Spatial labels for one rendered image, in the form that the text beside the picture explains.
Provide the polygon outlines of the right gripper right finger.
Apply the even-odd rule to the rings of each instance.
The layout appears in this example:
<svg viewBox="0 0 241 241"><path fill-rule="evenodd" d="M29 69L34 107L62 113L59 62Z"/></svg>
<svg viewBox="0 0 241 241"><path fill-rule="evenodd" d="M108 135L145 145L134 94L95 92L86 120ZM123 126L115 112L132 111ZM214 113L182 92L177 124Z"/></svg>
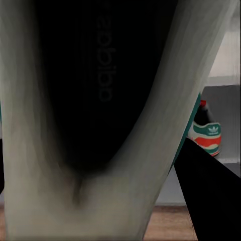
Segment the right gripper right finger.
<svg viewBox="0 0 241 241"><path fill-rule="evenodd" d="M241 178L188 137L174 167L198 241L241 241Z"/></svg>

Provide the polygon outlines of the gym shoe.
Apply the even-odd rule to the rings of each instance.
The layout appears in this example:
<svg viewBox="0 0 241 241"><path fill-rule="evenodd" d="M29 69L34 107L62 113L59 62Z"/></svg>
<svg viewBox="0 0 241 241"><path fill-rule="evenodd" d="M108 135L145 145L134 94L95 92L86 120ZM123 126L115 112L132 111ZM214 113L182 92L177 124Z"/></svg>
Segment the gym shoe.
<svg viewBox="0 0 241 241"><path fill-rule="evenodd" d="M0 0L7 241L143 241L238 0Z"/></svg>
<svg viewBox="0 0 241 241"><path fill-rule="evenodd" d="M219 123L215 121L209 105L204 100L198 107L187 136L213 157L219 154L221 140Z"/></svg>

